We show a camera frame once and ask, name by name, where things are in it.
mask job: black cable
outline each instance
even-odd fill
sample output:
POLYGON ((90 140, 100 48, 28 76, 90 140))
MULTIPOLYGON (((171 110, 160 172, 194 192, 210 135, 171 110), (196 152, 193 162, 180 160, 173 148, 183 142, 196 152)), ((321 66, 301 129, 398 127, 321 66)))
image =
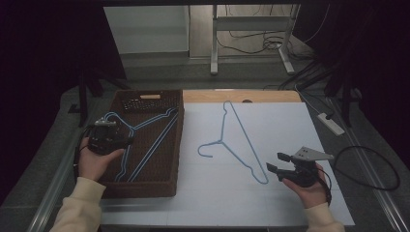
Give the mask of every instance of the black cable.
POLYGON ((326 115, 327 115, 327 116, 326 116, 326 119, 327 119, 327 120, 331 119, 331 118, 333 117, 333 115, 335 115, 335 111, 334 111, 330 106, 328 106, 324 101, 322 101, 322 100, 319 99, 318 97, 316 97, 316 96, 314 96, 314 95, 312 95, 312 94, 310 94, 310 93, 308 93, 308 92, 304 92, 304 93, 306 93, 307 95, 309 95, 309 96, 311 96, 311 97, 317 99, 318 101, 322 102, 322 104, 325 105, 325 106, 331 111, 331 113, 326 114, 326 115))
POLYGON ((310 54, 295 54, 294 50, 293 50, 293 44, 291 43, 291 41, 289 40, 290 43, 290 49, 288 49, 288 55, 291 59, 293 60, 297 60, 297 61, 303 61, 303 60, 314 60, 317 59, 317 55, 313 52, 310 54))
POLYGON ((78 163, 79 163, 79 153, 81 152, 82 149, 84 149, 87 146, 84 146, 82 148, 79 148, 81 146, 81 141, 82 139, 88 135, 90 129, 94 127, 94 125, 89 125, 85 127, 84 131, 81 133, 81 135, 78 138, 77 145, 74 150, 74 159, 73 159, 73 174, 74 174, 74 181, 76 182, 76 179, 78 177, 78 163))
POLYGON ((262 90, 264 91, 265 89, 267 89, 270 86, 278 87, 278 85, 265 85, 262 90))
POLYGON ((328 202, 328 205, 331 205, 332 202, 332 180, 330 178, 330 176, 328 175, 328 173, 326 173, 324 170, 321 170, 319 168, 314 168, 313 170, 318 170, 323 172, 329 179, 329 185, 326 184, 326 182, 324 180, 322 180, 319 175, 317 175, 316 173, 313 173, 311 170, 301 166, 301 165, 295 165, 295 167, 301 168, 303 170, 305 170, 307 173, 309 173, 311 176, 313 176, 316 181, 322 186, 322 188, 325 190, 325 194, 326 194, 326 201, 328 202))
POLYGON ((255 14, 253 14, 252 16, 257 15, 260 12, 260 9, 262 8, 262 5, 259 5, 259 9, 257 10, 257 12, 255 14))
POLYGON ((260 36, 260 35, 280 33, 280 32, 283 32, 283 31, 260 32, 260 33, 254 33, 254 34, 249 34, 249 35, 244 35, 244 36, 234 36, 232 35, 232 32, 229 31, 229 35, 236 39, 242 39, 242 38, 247 38, 247 37, 252 37, 252 36, 260 36))
POLYGON ((398 189, 398 188, 400 187, 400 177, 398 176, 398 173, 397 173, 397 171, 395 170, 395 168, 393 167, 393 165, 392 165, 386 158, 384 158, 380 153, 378 153, 378 152, 376 152, 376 151, 374 151, 374 150, 372 150, 372 149, 370 149, 370 148, 368 148, 368 147, 365 147, 365 146, 349 146, 349 147, 346 147, 346 148, 342 149, 342 150, 337 154, 337 157, 335 158, 335 161, 334 161, 334 164, 332 165, 332 168, 334 169, 334 171, 338 171, 341 175, 345 176, 346 178, 350 179, 351 181, 355 182, 356 184, 361 185, 361 186, 364 186, 364 187, 368 187, 368 188, 371 188, 371 189, 392 191, 392 190, 396 190, 396 189, 398 189), (364 149, 364 150, 367 150, 367 151, 372 152, 372 153, 375 154, 377 157, 379 157, 380 159, 382 159, 382 160, 383 160, 385 163, 387 163, 387 164, 391 167, 391 169, 394 171, 394 173, 395 173, 395 179, 396 179, 395 185, 392 186, 392 187, 390 187, 390 188, 380 188, 380 187, 372 186, 372 185, 369 185, 369 184, 367 184, 367 183, 361 182, 361 181, 355 179, 354 177, 352 177, 352 176, 346 174, 345 172, 341 171, 340 169, 338 169, 338 168, 337 168, 337 161, 338 161, 338 159, 341 157, 341 155, 342 155, 344 152, 346 152, 346 151, 348 151, 348 150, 350 150, 350 149, 364 149))
POLYGON ((270 49, 268 46, 266 46, 266 47, 263 47, 262 49, 257 50, 257 51, 243 51, 243 50, 238 49, 238 48, 233 47, 233 46, 226 46, 226 45, 221 44, 221 43, 220 43, 220 40, 218 39, 218 37, 217 37, 217 42, 218 42, 218 44, 219 44, 221 47, 223 47, 223 48, 229 48, 229 49, 237 50, 237 51, 240 51, 240 52, 243 52, 243 53, 246 53, 246 54, 257 54, 257 53, 260 53, 260 52, 262 52, 262 51, 264 51, 264 50, 270 49))
POLYGON ((283 4, 280 5, 280 8, 282 9, 282 13, 284 15, 283 4))
POLYGON ((303 75, 304 73, 307 73, 309 70, 311 70, 313 67, 315 67, 316 65, 319 65, 319 63, 316 60, 313 60, 312 62, 310 62, 306 67, 304 67, 301 71, 299 71, 298 73, 294 74, 293 76, 291 76, 290 78, 288 78, 287 80, 285 80, 283 83, 281 83, 278 87, 278 90, 283 90, 284 87, 289 84, 290 82, 296 80, 297 78, 299 78, 301 75, 303 75))
POLYGON ((278 50, 280 48, 280 46, 278 46, 278 44, 282 45, 282 42, 271 41, 270 39, 273 39, 273 38, 283 40, 283 37, 279 37, 279 36, 270 36, 270 37, 265 38, 265 34, 264 34, 263 35, 263 46, 264 47, 267 46, 267 47, 269 47, 268 49, 271 49, 271 50, 278 50))

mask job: sleeve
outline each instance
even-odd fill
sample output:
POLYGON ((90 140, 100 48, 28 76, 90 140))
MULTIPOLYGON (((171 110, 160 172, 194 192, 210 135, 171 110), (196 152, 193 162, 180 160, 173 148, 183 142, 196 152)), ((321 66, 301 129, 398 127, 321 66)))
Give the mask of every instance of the sleeve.
POLYGON ((73 193, 63 199, 63 206, 50 231, 97 231, 102 210, 100 200, 105 186, 78 177, 73 193))
POLYGON ((342 232, 344 226, 340 222, 336 221, 331 211, 329 210, 328 203, 323 203, 318 206, 305 209, 308 221, 307 232, 342 232))

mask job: cable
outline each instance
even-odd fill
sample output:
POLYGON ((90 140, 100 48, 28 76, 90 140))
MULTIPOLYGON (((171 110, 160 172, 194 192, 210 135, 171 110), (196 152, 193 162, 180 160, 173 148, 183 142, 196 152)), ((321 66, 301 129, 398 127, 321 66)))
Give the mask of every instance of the cable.
POLYGON ((76 182, 77 177, 78 177, 78 163, 79 163, 79 155, 82 149, 84 149, 87 146, 84 146, 82 148, 79 148, 81 146, 82 139, 86 136, 88 136, 88 133, 91 128, 93 128, 94 125, 89 125, 85 127, 85 129, 82 131, 81 135, 78 138, 77 145, 75 146, 74 150, 74 158, 73 158, 73 174, 74 174, 74 181, 76 182))
POLYGON ((313 107, 313 105, 310 104, 310 102, 305 98, 305 96, 303 94, 301 94, 301 92, 299 92, 297 84, 295 84, 295 90, 296 92, 298 92, 298 94, 302 97, 302 99, 305 100, 305 103, 310 106, 312 109, 314 109, 314 111, 316 111, 318 114, 320 114, 319 110, 317 110, 315 107, 313 107))
POLYGON ((319 65, 319 62, 317 62, 316 60, 313 60, 312 62, 310 62, 306 67, 304 67, 301 71, 299 71, 298 73, 294 74, 292 77, 290 77, 289 79, 285 80, 283 83, 281 83, 278 87, 278 90, 283 90, 284 87, 289 84, 290 82, 294 81, 295 79, 299 78, 301 75, 303 75, 304 73, 308 72, 309 70, 311 70, 313 67, 315 67, 316 65, 319 65))
POLYGON ((290 44, 290 49, 288 49, 288 55, 290 58, 294 59, 294 60, 313 60, 313 59, 317 59, 317 55, 314 53, 314 51, 312 53, 306 53, 306 54, 295 54, 294 51, 294 46, 293 43, 289 40, 289 44, 290 44))
POLYGON ((274 45, 274 47, 270 47, 269 49, 272 50, 277 50, 281 47, 282 42, 277 42, 277 41, 271 41, 270 39, 280 39, 283 41, 283 37, 279 37, 279 36, 270 36, 270 37, 265 37, 267 33, 263 34, 263 46, 271 46, 274 45))
POLYGON ((310 94, 310 93, 308 93, 308 92, 306 92, 306 91, 305 91, 305 93, 306 93, 307 95, 309 95, 309 96, 311 96, 311 97, 317 99, 318 101, 322 102, 322 104, 325 105, 325 106, 331 111, 331 113, 328 113, 328 114, 327 114, 328 116, 326 116, 326 119, 329 120, 329 119, 331 119, 331 118, 333 117, 333 115, 335 114, 335 111, 334 111, 330 106, 328 106, 324 101, 322 101, 322 100, 319 99, 318 97, 316 97, 316 96, 314 96, 314 95, 312 95, 312 94, 310 94))
POLYGON ((260 53, 260 52, 262 52, 262 51, 264 51, 264 50, 270 49, 268 46, 266 46, 266 47, 263 47, 262 49, 260 49, 260 50, 258 50, 258 51, 243 51, 243 50, 238 49, 238 48, 233 47, 233 46, 226 46, 226 45, 221 44, 221 43, 220 43, 220 40, 218 39, 218 37, 217 37, 217 42, 218 42, 218 44, 219 44, 221 47, 223 47, 223 48, 229 48, 229 49, 237 50, 237 51, 240 51, 240 52, 243 52, 243 53, 246 53, 246 54, 257 54, 257 53, 260 53))
POLYGON ((278 87, 278 85, 265 85, 262 90, 264 91, 265 89, 267 89, 267 88, 270 87, 270 86, 278 87))
POLYGON ((311 176, 314 177, 314 179, 316 179, 316 181, 322 186, 322 188, 325 190, 325 194, 326 194, 326 201, 328 202, 328 205, 331 205, 332 202, 332 180, 330 178, 330 176, 328 175, 328 173, 326 173, 324 170, 321 170, 319 168, 314 168, 313 170, 317 170, 317 171, 321 171, 323 172, 329 180, 329 185, 326 184, 326 182, 324 180, 322 180, 318 175, 316 175, 316 173, 313 173, 311 170, 301 166, 301 165, 296 165, 295 167, 298 167, 300 169, 305 170, 307 173, 309 173, 311 176))
POLYGON ((290 9, 290 14, 289 15, 292 15, 292 12, 293 12, 293 4, 292 4, 292 8, 290 9))
POLYGON ((82 147, 80 150, 78 150, 78 152, 81 152, 82 151, 82 149, 84 149, 84 148, 86 148, 86 147, 88 147, 87 145, 85 145, 84 147, 82 147))
POLYGON ((356 183, 356 184, 358 184, 358 185, 361 185, 361 186, 364 186, 364 187, 371 188, 371 189, 392 191, 392 190, 396 190, 396 189, 398 189, 398 188, 400 187, 400 177, 398 176, 398 173, 397 173, 397 171, 395 170, 395 168, 393 167, 393 165, 392 165, 386 158, 384 158, 380 153, 378 153, 378 152, 376 152, 376 151, 374 151, 374 150, 372 150, 372 149, 370 149, 370 148, 368 148, 368 147, 365 147, 365 146, 357 146, 357 145, 356 145, 356 146, 349 146, 349 147, 346 147, 346 148, 342 149, 340 152, 338 152, 337 157, 335 158, 334 164, 332 165, 332 168, 334 169, 334 171, 339 172, 341 175, 343 175, 344 177, 346 177, 346 178, 348 178, 349 180, 353 181, 354 183, 356 183), (385 163, 387 163, 387 164, 391 167, 391 169, 394 171, 394 173, 395 173, 395 179, 396 179, 395 185, 392 186, 392 187, 390 187, 390 188, 380 188, 380 187, 372 186, 372 185, 369 185, 369 184, 367 184, 367 183, 361 182, 361 181, 355 179, 354 177, 352 177, 352 176, 346 174, 345 172, 341 171, 340 169, 338 169, 338 168, 337 168, 337 161, 338 161, 338 159, 341 157, 341 155, 342 155, 343 153, 345 153, 346 151, 348 151, 348 150, 350 150, 350 149, 364 149, 364 150, 367 150, 367 151, 369 151, 369 152, 372 152, 374 155, 376 155, 377 157, 379 157, 380 159, 382 159, 382 160, 383 160, 385 163))
POLYGON ((328 12, 329 12, 329 8, 330 8, 330 7, 331 7, 331 5, 329 4, 329 5, 328 5, 328 9, 326 10, 326 13, 325 13, 325 17, 323 18, 322 23, 320 24, 320 26, 319 26, 319 28, 317 29, 316 33, 314 33, 313 36, 311 36, 309 39, 305 40, 305 41, 304 41, 304 44, 305 44, 306 42, 309 42, 311 39, 313 39, 313 38, 317 35, 317 33, 319 33, 320 29, 322 29, 322 26, 323 26, 323 24, 324 24, 325 21, 326 21, 326 17, 328 16, 328 12))
POLYGON ((257 12, 255 14, 253 14, 252 16, 255 16, 256 14, 258 14, 260 12, 260 8, 262 7, 262 5, 259 5, 259 9, 257 10, 257 12))
POLYGON ((231 31, 229 31, 229 35, 231 36, 231 37, 233 37, 233 38, 236 38, 236 39, 242 39, 242 38, 247 38, 247 37, 252 37, 252 36, 260 36, 260 35, 266 35, 266 34, 272 34, 272 33, 280 33, 280 32, 283 32, 283 31, 270 31, 270 32, 260 32, 260 33, 254 33, 254 34, 249 34, 249 35, 245 35, 245 36, 234 36, 234 35, 232 35, 232 32, 231 31))

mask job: electrical cord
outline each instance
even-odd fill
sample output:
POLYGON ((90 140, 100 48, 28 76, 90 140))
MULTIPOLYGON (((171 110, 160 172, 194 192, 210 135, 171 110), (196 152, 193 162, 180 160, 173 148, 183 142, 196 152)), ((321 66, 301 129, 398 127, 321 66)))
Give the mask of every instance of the electrical cord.
POLYGON ((301 75, 307 73, 308 71, 310 71, 311 69, 313 69, 313 67, 315 67, 317 65, 319 65, 319 62, 316 61, 316 60, 313 60, 306 67, 304 67, 301 71, 299 71, 298 73, 294 74, 293 76, 291 76, 290 78, 285 80, 283 83, 281 83, 278 87, 278 90, 284 90, 284 87, 286 87, 287 84, 289 84, 290 82, 296 80, 301 75))
POLYGON ((314 60, 317 59, 317 55, 313 52, 313 53, 301 53, 301 54, 296 54, 294 51, 294 46, 292 44, 292 42, 289 40, 290 43, 290 49, 288 49, 288 56, 293 59, 293 60, 297 60, 297 61, 304 61, 304 60, 314 60))
POLYGON ((278 85, 265 85, 262 90, 265 91, 267 88, 271 86, 278 87, 278 85))
POLYGON ((343 176, 346 177, 347 179, 353 181, 354 183, 356 183, 356 184, 358 184, 358 185, 361 185, 361 186, 364 186, 364 187, 371 188, 371 189, 385 190, 385 191, 393 191, 393 190, 396 190, 396 189, 398 189, 398 188, 400 187, 400 177, 398 176, 398 173, 397 173, 397 171, 395 170, 395 168, 393 167, 393 165, 392 165, 386 158, 384 158, 380 153, 374 151, 373 149, 370 149, 370 148, 368 148, 368 147, 365 147, 365 146, 357 146, 357 145, 356 145, 356 146, 349 146, 349 147, 346 147, 346 148, 342 149, 340 152, 338 152, 338 154, 337 154, 337 156, 336 156, 336 158, 335 158, 334 164, 332 165, 332 168, 334 169, 334 172, 337 171, 338 173, 340 173, 341 175, 343 175, 343 176), (370 184, 361 182, 361 181, 359 181, 358 179, 354 178, 353 176, 348 175, 347 173, 345 173, 345 172, 341 171, 340 169, 338 169, 338 168, 337 168, 337 162, 338 162, 338 160, 340 159, 341 155, 344 154, 346 151, 351 150, 351 149, 364 149, 364 150, 366 150, 366 151, 372 152, 374 155, 376 155, 377 157, 379 157, 380 159, 382 159, 385 163, 387 163, 387 164, 390 166, 390 168, 391 168, 391 169, 394 171, 394 173, 395 173, 395 185, 392 186, 392 187, 390 187, 390 188, 380 188, 380 187, 372 186, 372 185, 370 185, 370 184))
POLYGON ((310 108, 314 109, 314 111, 316 111, 318 114, 320 114, 320 111, 317 110, 313 105, 311 105, 310 102, 305 98, 305 96, 304 96, 301 92, 299 92, 298 87, 297 87, 297 84, 295 84, 295 90, 296 90, 296 92, 298 92, 298 94, 302 97, 302 99, 304 99, 305 103, 306 103, 308 106, 310 106, 310 108))
POLYGON ((79 148, 81 146, 81 141, 84 137, 88 136, 88 133, 90 132, 90 129, 93 128, 94 125, 88 125, 85 127, 85 129, 82 131, 80 137, 78 138, 77 145, 75 146, 74 150, 74 159, 73 159, 73 174, 74 174, 74 181, 76 182, 77 177, 78 177, 78 163, 79 163, 79 155, 82 149, 86 148, 87 146, 84 146, 82 148, 79 148))
POLYGON ((324 16, 324 18, 323 18, 323 20, 322 20, 322 23, 320 24, 320 26, 319 26, 319 28, 317 29, 316 33, 314 33, 313 36, 311 36, 309 39, 305 40, 305 41, 304 41, 304 44, 307 43, 307 42, 309 42, 311 39, 313 39, 313 38, 317 35, 317 33, 319 33, 320 29, 322 29, 323 24, 325 23, 326 18, 328 17, 328 12, 329 12, 329 9, 330 9, 330 8, 331 8, 331 5, 329 4, 329 5, 328 5, 328 9, 326 10, 325 16, 324 16))
POLYGON ((264 47, 262 47, 262 49, 257 50, 257 51, 243 51, 243 50, 241 50, 241 49, 239 49, 239 48, 236 48, 236 47, 233 47, 233 46, 223 45, 222 43, 220 43, 220 40, 218 39, 218 37, 217 37, 217 42, 218 42, 218 44, 219 44, 221 47, 223 47, 223 48, 229 48, 229 49, 237 50, 237 51, 240 51, 240 52, 243 52, 243 53, 246 53, 246 54, 257 54, 257 53, 260 53, 260 52, 262 52, 262 51, 264 51, 264 50, 271 49, 271 48, 269 48, 268 46, 264 46, 264 47))
POLYGON ((234 36, 234 35, 232 35, 232 32, 229 31, 229 35, 230 35, 232 38, 242 39, 242 38, 247 38, 247 37, 260 36, 260 35, 273 34, 273 33, 280 33, 280 32, 283 32, 283 31, 270 31, 270 32, 266 32, 266 31, 265 31, 265 32, 260 32, 260 33, 254 33, 254 34, 244 35, 244 36, 234 36))
POLYGON ((328 202, 328 205, 331 205, 332 202, 332 180, 330 178, 330 176, 328 175, 328 173, 326 173, 324 170, 321 170, 319 168, 314 168, 313 170, 317 170, 317 171, 321 171, 323 172, 329 180, 329 185, 326 184, 326 182, 324 180, 322 180, 318 175, 316 175, 316 173, 313 173, 311 170, 301 166, 301 165, 296 165, 296 167, 305 170, 307 173, 309 173, 311 176, 313 176, 316 181, 322 186, 322 188, 325 190, 325 194, 326 194, 326 201, 328 202))
MULTIPOLYGON (((252 15, 252 16, 255 16, 255 15, 257 15, 259 12, 260 12, 260 9, 262 8, 262 5, 259 5, 259 8, 258 8, 258 10, 252 15)), ((230 5, 225 5, 225 14, 226 14, 226 16, 228 16, 228 11, 229 11, 229 14, 231 15, 231 16, 233 16, 233 13, 231 12, 231 9, 230 9, 230 5)))
POLYGON ((322 101, 321 99, 319 99, 318 97, 316 97, 316 96, 314 96, 314 95, 312 95, 312 94, 310 94, 310 93, 308 93, 308 92, 305 92, 307 95, 309 95, 309 96, 311 96, 311 97, 313 97, 313 98, 315 98, 315 99, 317 99, 318 101, 320 101, 320 102, 322 102, 322 104, 323 105, 325 105, 329 110, 330 110, 330 112, 331 113, 328 113, 327 115, 327 117, 326 117, 326 119, 331 119, 332 117, 333 117, 333 115, 335 115, 335 111, 330 107, 330 106, 328 106, 324 101, 322 101))

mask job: person's hand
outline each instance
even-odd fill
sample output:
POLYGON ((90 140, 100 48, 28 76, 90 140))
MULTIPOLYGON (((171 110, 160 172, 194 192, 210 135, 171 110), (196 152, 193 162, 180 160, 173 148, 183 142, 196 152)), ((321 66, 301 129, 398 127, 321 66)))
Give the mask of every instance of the person's hand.
MULTIPOLYGON (((323 167, 316 163, 318 169, 323 170, 323 167)), ((326 183, 325 174, 322 171, 318 171, 319 178, 326 183)), ((326 192, 320 183, 316 182, 313 186, 308 188, 302 188, 288 179, 283 179, 283 183, 290 189, 296 192, 301 198, 305 209, 311 208, 323 204, 326 201, 326 192)))
POLYGON ((103 175, 109 163, 124 154, 124 149, 118 149, 106 155, 99 156, 87 148, 88 137, 81 141, 81 148, 78 163, 78 176, 93 181, 98 181, 103 175))

